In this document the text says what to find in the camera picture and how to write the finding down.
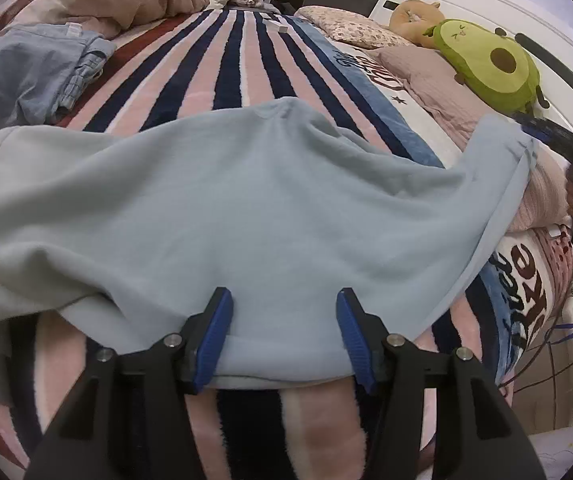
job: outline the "floral pillow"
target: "floral pillow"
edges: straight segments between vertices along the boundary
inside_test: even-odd
[[[412,45],[409,41],[389,29],[381,27],[373,20],[348,10],[306,6],[301,7],[295,15],[313,23],[332,40],[360,48]]]

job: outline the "beige comforter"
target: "beige comforter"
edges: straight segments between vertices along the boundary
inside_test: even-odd
[[[135,25],[199,12],[208,3],[209,0],[33,0],[8,27],[77,22],[85,30],[95,30],[111,40]]]

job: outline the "folded clothes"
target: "folded clothes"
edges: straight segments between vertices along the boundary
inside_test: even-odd
[[[484,117],[445,170],[379,151],[296,98],[120,138],[0,132],[0,320],[58,309],[119,352],[147,348],[227,286],[217,374],[352,374],[335,298],[352,286],[413,339],[478,274],[535,164]]]
[[[10,28],[0,37],[0,129],[56,123],[115,49],[77,23]]]

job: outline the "screw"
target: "screw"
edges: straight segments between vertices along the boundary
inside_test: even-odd
[[[473,352],[464,346],[460,346],[460,348],[455,351],[455,355],[462,359],[462,361],[470,361],[473,359]]]
[[[164,344],[169,348],[176,348],[182,344],[182,336],[180,334],[169,334],[164,338]]]
[[[115,354],[115,352],[111,348],[102,348],[98,351],[95,357],[101,363],[106,363],[106,361],[111,361],[113,354]]]
[[[406,339],[400,334],[389,334],[387,336],[387,343],[394,348],[398,348],[404,344]]]

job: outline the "bed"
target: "bed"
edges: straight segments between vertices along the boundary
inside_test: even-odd
[[[380,0],[371,15],[376,22],[388,23],[387,1],[403,0]],[[573,70],[573,33],[545,10],[524,0],[439,1],[449,18],[500,26],[510,34],[528,31]],[[134,28],[114,42],[118,50],[103,75],[60,126],[130,136],[200,112],[297,96],[333,123],[395,155],[449,167],[460,154],[399,79],[363,51],[329,42],[297,18],[206,10]],[[547,67],[539,69],[552,104],[549,116],[573,129],[571,90]],[[519,272],[526,260],[532,262],[528,274]],[[512,376],[522,353],[563,302],[572,269],[573,248],[564,227],[555,237],[546,228],[510,234],[466,292],[416,343],[447,353],[467,346],[500,384]],[[98,345],[54,312],[17,318],[10,333],[13,406],[0,404],[0,468],[15,479],[22,477],[49,421]],[[266,383],[260,389],[254,384],[253,390],[229,390],[226,381],[215,378],[211,386],[198,397],[187,397],[210,480],[259,478],[275,471],[284,478],[354,480],[361,475],[379,406],[353,378]],[[509,384],[502,390],[509,402],[512,389]],[[431,460],[435,414],[435,392],[428,390],[425,465]]]

